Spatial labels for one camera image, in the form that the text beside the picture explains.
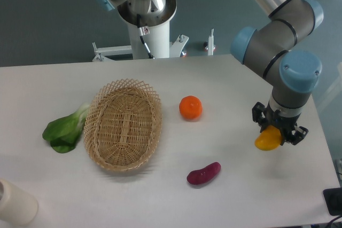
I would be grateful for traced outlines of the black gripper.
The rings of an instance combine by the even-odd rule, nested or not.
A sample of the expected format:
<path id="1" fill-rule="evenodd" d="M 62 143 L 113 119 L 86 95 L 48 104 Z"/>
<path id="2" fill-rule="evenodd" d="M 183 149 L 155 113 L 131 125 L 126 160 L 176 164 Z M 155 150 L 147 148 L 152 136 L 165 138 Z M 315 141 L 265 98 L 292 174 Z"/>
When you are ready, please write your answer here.
<path id="1" fill-rule="evenodd" d="M 305 139 L 309 130 L 305 127 L 295 127 L 299 116 L 284 117 L 280 116 L 280 111 L 273 111 L 270 105 L 265 107 L 262 103 L 257 102 L 252 108 L 252 120 L 260 127 L 262 133 L 270 125 L 277 128 L 281 132 L 281 145 L 289 143 L 297 145 Z"/>

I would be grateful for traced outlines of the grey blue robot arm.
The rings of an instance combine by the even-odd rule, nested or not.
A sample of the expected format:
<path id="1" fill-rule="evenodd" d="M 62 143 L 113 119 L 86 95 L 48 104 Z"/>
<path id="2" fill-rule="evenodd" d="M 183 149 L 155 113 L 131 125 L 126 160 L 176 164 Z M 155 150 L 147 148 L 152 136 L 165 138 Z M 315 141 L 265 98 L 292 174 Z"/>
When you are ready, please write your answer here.
<path id="1" fill-rule="evenodd" d="M 315 0 L 255 0 L 270 22 L 260 30 L 243 28 L 230 46 L 231 54 L 273 87 L 267 105 L 255 104 L 252 119 L 261 131 L 277 128 L 282 143 L 296 145 L 308 130 L 297 120 L 318 83 L 322 64 L 307 51 L 294 46 L 323 21 Z M 127 23 L 129 46 L 95 48 L 96 58 L 131 52 L 134 59 L 180 57 L 188 37 L 171 42 L 169 23 L 176 13 L 176 0 L 97 0 L 106 10 L 118 10 Z"/>

